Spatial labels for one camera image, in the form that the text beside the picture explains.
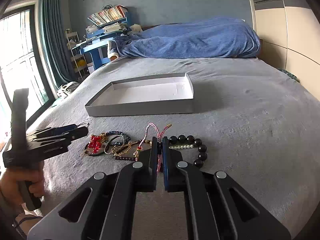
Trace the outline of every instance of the glass door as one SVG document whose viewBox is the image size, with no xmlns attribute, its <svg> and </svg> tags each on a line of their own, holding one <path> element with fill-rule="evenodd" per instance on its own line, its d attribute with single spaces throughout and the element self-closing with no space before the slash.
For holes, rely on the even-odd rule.
<svg viewBox="0 0 320 240">
<path fill-rule="evenodd" d="M 27 126 L 54 101 L 36 42 L 34 11 L 34 5 L 19 8 L 0 20 L 0 67 L 5 85 L 0 87 L 0 121 L 5 126 L 1 125 L 5 131 L 0 133 L 11 130 L 9 106 L 16 89 L 29 88 Z"/>
</svg>

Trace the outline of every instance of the row of books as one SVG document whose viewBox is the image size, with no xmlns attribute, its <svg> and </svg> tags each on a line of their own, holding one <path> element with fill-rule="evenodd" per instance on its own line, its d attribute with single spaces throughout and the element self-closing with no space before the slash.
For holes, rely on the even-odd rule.
<svg viewBox="0 0 320 240">
<path fill-rule="evenodd" d="M 126 23 L 114 23 L 112 25 L 104 27 L 103 30 L 104 30 L 104 33 L 125 31 L 125 30 L 127 30 L 127 24 Z"/>
<path fill-rule="evenodd" d="M 90 15 L 88 19 L 95 25 L 100 26 L 124 18 L 126 12 L 128 12 L 126 7 L 117 5 L 110 9 L 94 13 Z"/>
</svg>

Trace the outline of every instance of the plush toy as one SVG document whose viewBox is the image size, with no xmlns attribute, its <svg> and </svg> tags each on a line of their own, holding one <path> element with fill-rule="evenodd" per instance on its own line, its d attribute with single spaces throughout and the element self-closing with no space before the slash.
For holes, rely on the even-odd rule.
<svg viewBox="0 0 320 240">
<path fill-rule="evenodd" d="M 137 33 L 142 32 L 142 28 L 141 28 L 141 26 L 139 24 L 131 25 L 129 28 L 130 28 L 131 31 L 128 31 L 127 35 L 137 34 Z"/>
</svg>

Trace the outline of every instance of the black window frame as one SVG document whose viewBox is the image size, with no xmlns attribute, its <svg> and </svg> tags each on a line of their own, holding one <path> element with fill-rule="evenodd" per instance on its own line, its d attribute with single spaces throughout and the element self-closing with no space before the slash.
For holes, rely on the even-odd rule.
<svg viewBox="0 0 320 240">
<path fill-rule="evenodd" d="M 2 17 L 0 18 L 0 20 L 3 19 L 3 18 L 6 18 L 8 16 L 11 16 L 13 14 L 25 11 L 25 10 L 29 10 L 30 11 L 30 14 L 29 14 L 29 17 L 30 17 L 30 33 L 31 33 L 31 42 L 32 42 L 33 52 L 34 52 L 34 56 L 35 56 L 35 60 L 36 60 L 36 65 L 37 65 L 37 68 L 38 68 L 42 83 L 44 85 L 45 92 L 46 92 L 46 94 L 47 94 L 47 96 L 49 98 L 49 100 L 47 102 L 45 102 L 43 106 L 41 106 L 28 120 L 26 120 L 26 126 L 28 128 L 28 127 L 30 127 L 30 125 L 32 125 L 36 121 L 36 119 L 41 114 L 44 113 L 45 110 L 47 110 L 53 104 L 53 102 L 56 99 L 55 99 L 55 97 L 54 97 L 54 95 L 52 93 L 52 90 L 50 88 L 50 85 L 49 85 L 47 76 L 45 75 L 44 67 L 42 65 L 42 61 L 41 61 L 41 58 L 40 58 L 38 43 L 37 43 L 37 39 L 36 39 L 35 4 L 28 5 L 28 6 L 23 6 L 23 7 L 14 9 L 12 11 L 9 11 L 9 12 L 3 14 Z M 2 81 L 2 87 L 3 87 L 3 90 L 4 90 L 4 94 L 6 96 L 6 99 L 8 101 L 8 104 L 9 104 L 10 108 L 12 108 L 12 101 L 11 101 L 10 97 L 8 96 L 8 91 L 7 91 L 6 87 L 5 87 L 5 84 L 4 84 L 4 81 L 3 81 L 3 78 L 2 78 L 2 74 L 1 74 L 0 78 L 1 78 L 1 81 Z"/>
</svg>

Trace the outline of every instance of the blue fleece blanket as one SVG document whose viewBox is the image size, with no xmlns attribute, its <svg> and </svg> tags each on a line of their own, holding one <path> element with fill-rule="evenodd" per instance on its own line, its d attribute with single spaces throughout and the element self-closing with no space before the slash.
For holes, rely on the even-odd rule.
<svg viewBox="0 0 320 240">
<path fill-rule="evenodd" d="M 209 20 L 160 25 L 139 34 L 116 37 L 111 52 L 122 57 L 200 58 L 254 57 L 259 37 L 243 20 Z"/>
</svg>

